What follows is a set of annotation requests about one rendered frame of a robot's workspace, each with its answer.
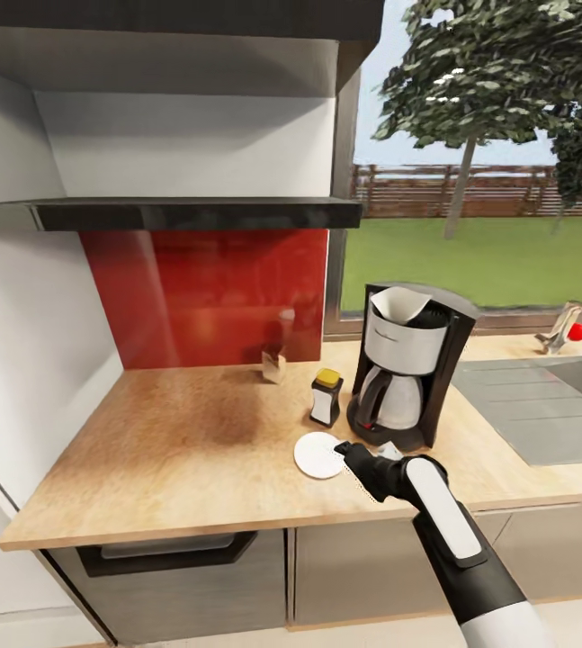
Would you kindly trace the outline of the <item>saucer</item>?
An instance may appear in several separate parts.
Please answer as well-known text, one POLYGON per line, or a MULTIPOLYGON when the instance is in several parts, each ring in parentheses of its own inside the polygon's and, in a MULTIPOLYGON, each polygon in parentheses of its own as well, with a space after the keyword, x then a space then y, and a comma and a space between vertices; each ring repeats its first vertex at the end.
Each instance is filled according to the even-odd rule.
POLYGON ((329 478, 345 466, 344 455, 335 452, 340 441, 327 433, 309 433, 294 449, 295 462, 308 476, 329 478))

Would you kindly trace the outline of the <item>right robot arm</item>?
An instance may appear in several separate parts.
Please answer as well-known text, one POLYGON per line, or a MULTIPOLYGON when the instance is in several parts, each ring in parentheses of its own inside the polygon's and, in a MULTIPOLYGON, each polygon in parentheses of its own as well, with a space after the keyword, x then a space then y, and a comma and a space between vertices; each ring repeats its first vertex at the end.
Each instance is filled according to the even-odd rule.
POLYGON ((398 471, 407 457, 391 442, 372 455, 363 441, 341 439, 335 452, 379 503, 392 496, 422 504, 412 525, 468 648, 560 648, 434 459, 414 455, 407 463, 415 497, 398 471))

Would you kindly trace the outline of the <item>bottle of coffee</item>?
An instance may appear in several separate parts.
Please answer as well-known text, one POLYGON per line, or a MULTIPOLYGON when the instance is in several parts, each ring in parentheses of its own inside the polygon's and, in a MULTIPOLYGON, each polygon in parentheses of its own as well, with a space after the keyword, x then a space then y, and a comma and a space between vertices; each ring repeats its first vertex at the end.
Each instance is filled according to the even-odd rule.
POLYGON ((338 395, 344 384, 344 379, 340 373, 331 369, 322 368, 317 373, 317 378, 311 383, 313 390, 314 404, 310 412, 309 420, 318 422, 326 428, 331 428, 335 424, 340 407, 338 404, 338 395))

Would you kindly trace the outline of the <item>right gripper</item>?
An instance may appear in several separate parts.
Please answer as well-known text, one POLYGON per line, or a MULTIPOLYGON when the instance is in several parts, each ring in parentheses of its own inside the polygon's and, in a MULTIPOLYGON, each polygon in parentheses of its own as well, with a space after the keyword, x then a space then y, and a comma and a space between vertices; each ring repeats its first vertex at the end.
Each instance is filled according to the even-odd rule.
POLYGON ((384 459, 380 456, 375 457, 370 451, 367 451, 366 445, 363 441, 355 441, 355 443, 345 443, 341 439, 340 445, 335 447, 335 452, 344 455, 344 462, 349 469, 354 473, 354 476, 360 480, 363 488, 371 494, 371 496, 383 503, 387 499, 386 493, 379 490, 377 481, 375 481, 375 472, 377 466, 384 459))

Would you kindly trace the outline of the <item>paper coffee filter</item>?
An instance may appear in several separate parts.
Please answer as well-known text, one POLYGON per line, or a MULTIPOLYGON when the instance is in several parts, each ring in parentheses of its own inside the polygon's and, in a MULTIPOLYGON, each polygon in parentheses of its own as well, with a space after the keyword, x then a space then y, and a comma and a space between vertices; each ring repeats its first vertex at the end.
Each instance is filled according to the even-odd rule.
POLYGON ((430 295, 403 287, 390 287, 372 296, 372 301, 376 309, 381 312, 383 319, 401 326, 419 314, 428 300, 430 295))

